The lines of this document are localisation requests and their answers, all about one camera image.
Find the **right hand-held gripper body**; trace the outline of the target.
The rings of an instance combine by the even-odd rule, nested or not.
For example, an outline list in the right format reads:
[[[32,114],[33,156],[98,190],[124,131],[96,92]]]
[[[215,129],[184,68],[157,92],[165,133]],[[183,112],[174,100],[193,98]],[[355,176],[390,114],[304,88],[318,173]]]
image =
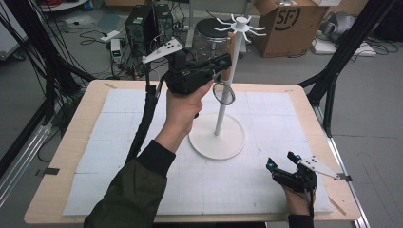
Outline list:
[[[339,180],[337,173],[316,156],[307,159],[301,157],[301,161],[296,166],[297,171],[295,173],[278,168],[277,173],[271,173],[272,179],[298,193],[313,192],[317,188],[317,173]]]

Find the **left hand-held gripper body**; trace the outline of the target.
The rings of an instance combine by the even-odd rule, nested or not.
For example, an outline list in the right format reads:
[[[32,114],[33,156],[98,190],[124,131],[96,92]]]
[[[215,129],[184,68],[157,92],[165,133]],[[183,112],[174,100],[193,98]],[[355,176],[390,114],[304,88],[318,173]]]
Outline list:
[[[147,64],[180,50],[182,50],[182,44],[172,38],[147,56],[143,56],[142,62]],[[190,94],[210,82],[218,71],[219,59],[212,58],[193,68],[170,69],[164,74],[164,78],[167,87],[173,93]]]

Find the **metal strainer with wooden handle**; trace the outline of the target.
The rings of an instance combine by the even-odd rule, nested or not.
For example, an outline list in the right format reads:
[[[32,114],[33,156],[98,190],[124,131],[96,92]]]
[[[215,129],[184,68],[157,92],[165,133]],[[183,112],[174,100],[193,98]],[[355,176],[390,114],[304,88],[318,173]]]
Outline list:
[[[227,64],[227,67],[215,78],[215,84],[213,85],[213,94],[221,105],[230,105],[235,101],[235,93],[229,85],[235,43],[236,34],[228,32],[225,45],[227,57],[223,60]]]

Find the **white hook rack stand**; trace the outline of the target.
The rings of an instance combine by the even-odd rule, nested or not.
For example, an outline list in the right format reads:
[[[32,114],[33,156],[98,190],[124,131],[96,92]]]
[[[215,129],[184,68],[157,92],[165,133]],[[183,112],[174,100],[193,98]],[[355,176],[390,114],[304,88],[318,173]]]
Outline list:
[[[245,145],[246,136],[241,123],[230,115],[226,115],[226,107],[235,101],[235,92],[232,83],[235,69],[240,54],[240,45],[243,41],[249,42],[247,32],[259,36],[259,31],[264,28],[254,28],[248,23],[251,17],[231,15],[232,23],[219,20],[225,28],[216,28],[217,31],[227,31],[229,41],[229,53],[232,66],[221,73],[221,78],[213,85],[213,94],[220,103],[218,113],[202,114],[193,124],[193,129],[188,138],[193,148],[212,160],[227,160],[239,154]]]

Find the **person's right hand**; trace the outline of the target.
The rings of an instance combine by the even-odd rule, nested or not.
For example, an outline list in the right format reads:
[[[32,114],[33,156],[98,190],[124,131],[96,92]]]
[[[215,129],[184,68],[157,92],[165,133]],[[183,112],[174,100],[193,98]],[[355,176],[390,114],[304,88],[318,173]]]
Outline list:
[[[290,214],[311,215],[311,204],[315,201],[315,196],[310,193],[298,193],[285,186],[283,186],[282,189]]]

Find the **person's left hand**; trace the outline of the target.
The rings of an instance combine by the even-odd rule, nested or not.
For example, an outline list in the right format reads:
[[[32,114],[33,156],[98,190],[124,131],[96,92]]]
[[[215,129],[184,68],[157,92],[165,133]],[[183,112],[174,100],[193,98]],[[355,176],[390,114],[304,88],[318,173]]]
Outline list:
[[[155,141],[172,153],[192,129],[193,120],[202,110],[202,98],[210,90],[213,81],[201,86],[189,95],[166,92],[166,117],[162,130]]]

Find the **black round stool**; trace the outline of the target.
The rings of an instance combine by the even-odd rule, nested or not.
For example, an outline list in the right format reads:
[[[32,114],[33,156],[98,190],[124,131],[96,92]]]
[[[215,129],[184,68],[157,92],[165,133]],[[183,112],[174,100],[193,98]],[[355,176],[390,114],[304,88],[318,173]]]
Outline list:
[[[206,46],[197,49],[196,59],[198,61],[207,60],[226,52],[223,43],[228,39],[227,32],[219,30],[224,28],[225,25],[220,23],[217,18],[202,19],[197,23],[196,33],[207,43]]]

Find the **white grid mat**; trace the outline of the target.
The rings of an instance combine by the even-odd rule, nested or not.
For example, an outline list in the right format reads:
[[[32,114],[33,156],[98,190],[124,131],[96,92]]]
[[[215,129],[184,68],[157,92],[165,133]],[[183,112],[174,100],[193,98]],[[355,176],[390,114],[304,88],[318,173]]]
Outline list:
[[[123,167],[143,116],[144,92],[111,89],[75,171],[64,213],[86,216]],[[244,129],[244,147],[231,159],[206,158],[184,140],[168,174],[162,216],[265,214],[286,210],[282,188],[266,168],[269,159],[290,173],[287,157],[312,153],[288,93],[245,92],[226,109]]]

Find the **small black computer tower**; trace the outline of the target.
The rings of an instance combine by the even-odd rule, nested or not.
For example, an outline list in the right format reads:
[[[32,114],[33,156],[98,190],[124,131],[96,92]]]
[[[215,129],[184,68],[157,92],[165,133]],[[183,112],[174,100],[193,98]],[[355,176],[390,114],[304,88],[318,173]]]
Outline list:
[[[166,43],[173,37],[173,17],[170,7],[167,4],[157,4],[154,6],[154,12],[158,32],[161,34],[160,41]]]

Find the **large black computer tower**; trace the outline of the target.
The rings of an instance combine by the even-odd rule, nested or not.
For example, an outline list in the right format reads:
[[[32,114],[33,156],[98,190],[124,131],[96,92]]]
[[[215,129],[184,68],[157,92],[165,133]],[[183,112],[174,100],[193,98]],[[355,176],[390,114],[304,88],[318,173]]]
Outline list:
[[[140,56],[148,55],[151,41],[158,36],[153,8],[136,5],[125,21],[125,31],[131,51]]]

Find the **brown cardboard box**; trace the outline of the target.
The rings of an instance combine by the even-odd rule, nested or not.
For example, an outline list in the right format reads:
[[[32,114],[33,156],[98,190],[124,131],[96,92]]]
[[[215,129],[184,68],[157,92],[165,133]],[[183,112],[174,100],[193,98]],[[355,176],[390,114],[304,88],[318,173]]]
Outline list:
[[[329,9],[312,0],[255,0],[254,6],[265,28],[265,36],[255,39],[263,58],[305,54]]]

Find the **white power supply unit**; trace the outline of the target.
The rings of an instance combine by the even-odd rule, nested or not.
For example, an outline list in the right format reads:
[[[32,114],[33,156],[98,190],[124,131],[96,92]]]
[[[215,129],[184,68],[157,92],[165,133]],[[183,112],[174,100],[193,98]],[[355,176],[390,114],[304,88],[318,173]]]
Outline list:
[[[121,42],[119,39],[112,39],[110,42],[110,52],[112,60],[120,64],[122,62]]]

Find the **white power strip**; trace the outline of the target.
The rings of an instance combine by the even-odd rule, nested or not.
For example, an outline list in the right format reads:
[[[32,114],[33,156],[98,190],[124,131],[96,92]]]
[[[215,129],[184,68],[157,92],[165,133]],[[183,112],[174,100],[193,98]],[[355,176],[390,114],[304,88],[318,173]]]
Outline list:
[[[107,42],[107,41],[109,41],[110,39],[116,37],[118,34],[120,34],[119,31],[117,31],[117,30],[112,30],[112,31],[111,31],[110,33],[108,33],[106,36],[101,37],[100,40],[103,41],[103,42]]]

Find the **grey bag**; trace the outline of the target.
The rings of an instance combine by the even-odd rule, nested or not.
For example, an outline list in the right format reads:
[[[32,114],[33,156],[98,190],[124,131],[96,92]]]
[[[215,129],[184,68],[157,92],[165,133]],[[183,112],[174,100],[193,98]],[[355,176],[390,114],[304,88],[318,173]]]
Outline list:
[[[328,37],[329,40],[336,43],[343,34],[354,24],[356,18],[345,12],[331,11],[322,21],[319,30]]]

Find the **white round table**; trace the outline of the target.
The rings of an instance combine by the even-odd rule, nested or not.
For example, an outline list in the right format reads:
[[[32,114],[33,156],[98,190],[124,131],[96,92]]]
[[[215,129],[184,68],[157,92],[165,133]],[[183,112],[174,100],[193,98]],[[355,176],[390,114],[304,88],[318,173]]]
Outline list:
[[[87,0],[77,0],[76,2],[68,2],[64,0],[60,5],[58,6],[41,6],[41,10],[45,12],[50,12],[50,11],[59,11],[59,10],[68,10],[72,9],[78,6],[82,6]]]

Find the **black metal frame stand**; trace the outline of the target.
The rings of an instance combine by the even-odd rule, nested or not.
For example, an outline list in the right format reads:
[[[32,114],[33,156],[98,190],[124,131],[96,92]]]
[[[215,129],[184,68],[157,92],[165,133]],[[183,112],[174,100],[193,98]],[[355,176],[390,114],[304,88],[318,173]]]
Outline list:
[[[60,55],[29,0],[3,0],[3,2],[40,56],[45,60],[46,98],[44,101],[44,124],[47,124],[54,115],[57,97],[56,86],[59,86],[63,95],[73,95],[81,87],[73,79],[72,74],[88,82],[93,81],[94,77],[69,63]]]
[[[298,84],[302,88],[312,86],[307,94],[312,107],[319,107],[321,99],[326,96],[322,127],[328,137],[332,136],[331,123],[337,78],[375,24],[382,20],[396,1],[368,0],[325,68]]]

